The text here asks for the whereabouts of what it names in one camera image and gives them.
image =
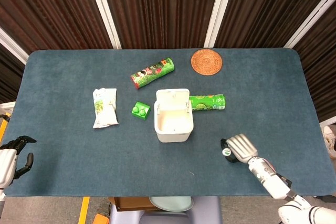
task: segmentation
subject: robotic arm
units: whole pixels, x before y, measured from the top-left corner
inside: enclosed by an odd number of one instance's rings
[[[257,149],[243,134],[221,140],[222,153],[232,162],[248,164],[249,170],[256,176],[274,199],[287,201],[278,209],[283,224],[331,224],[336,223],[336,211],[311,206],[305,199],[290,189],[291,181],[276,172],[264,158],[258,157]]]
[[[10,186],[14,179],[30,171],[33,165],[34,156],[29,153],[25,167],[16,169],[18,155],[27,143],[36,143],[36,140],[29,136],[19,136],[16,140],[0,146],[0,219],[6,200],[4,189]]]

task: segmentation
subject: dark green tablecloth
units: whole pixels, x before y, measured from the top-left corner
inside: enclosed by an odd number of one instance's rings
[[[222,70],[201,76],[190,63],[197,49],[46,50],[30,55],[4,139],[35,138],[31,171],[8,195],[172,196],[264,195],[245,164],[228,163],[219,140],[245,133],[303,195],[336,190],[298,54],[290,49],[215,49]],[[171,57],[175,71],[135,89],[130,75]],[[93,129],[92,93],[117,88],[119,125]],[[159,142],[154,110],[142,121],[137,101],[154,105],[158,89],[192,95],[223,93],[226,109],[196,111],[184,143]]]

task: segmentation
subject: dark brown wall panel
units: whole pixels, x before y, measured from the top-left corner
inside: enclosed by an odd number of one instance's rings
[[[336,2],[294,49],[301,57],[319,120],[336,116]]]
[[[125,48],[203,47],[215,0],[108,0]]]
[[[95,0],[0,0],[0,26],[28,54],[112,48]]]
[[[0,103],[14,102],[25,65],[0,44]]]
[[[321,0],[229,0],[215,47],[283,47]]]

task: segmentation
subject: woven coaster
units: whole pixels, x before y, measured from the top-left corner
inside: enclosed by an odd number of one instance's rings
[[[204,76],[212,76],[218,73],[222,68],[221,56],[211,49],[198,50],[191,57],[191,66],[193,69]]]

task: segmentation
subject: green cylindrical can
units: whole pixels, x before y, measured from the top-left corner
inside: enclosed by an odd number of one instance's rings
[[[194,110],[223,110],[225,109],[225,97],[223,94],[216,95],[191,95],[189,96]]]
[[[172,59],[166,58],[137,73],[132,74],[131,80],[134,82],[135,87],[138,89],[156,80],[157,78],[164,76],[167,73],[170,73],[174,69],[175,67]]]

